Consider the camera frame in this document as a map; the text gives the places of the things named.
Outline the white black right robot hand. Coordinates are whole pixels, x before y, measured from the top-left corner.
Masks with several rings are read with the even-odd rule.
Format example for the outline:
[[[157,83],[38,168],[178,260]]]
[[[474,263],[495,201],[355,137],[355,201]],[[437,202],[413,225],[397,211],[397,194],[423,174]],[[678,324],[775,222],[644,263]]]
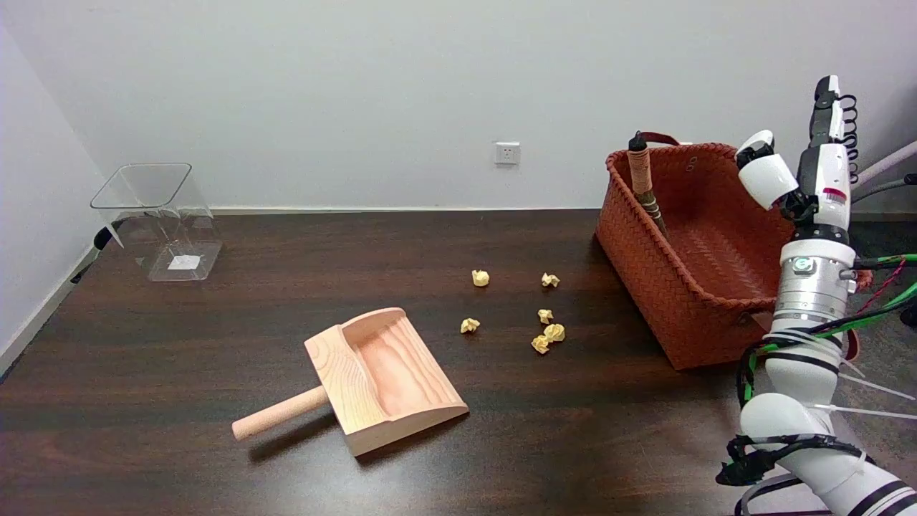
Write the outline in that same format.
[[[813,92],[809,143],[798,167],[790,170],[777,152],[770,130],[747,138],[736,152],[738,177],[744,189],[762,208],[779,208],[794,225],[792,241],[827,239],[850,242],[850,161],[857,157],[857,98],[842,95],[836,75],[825,76]]]

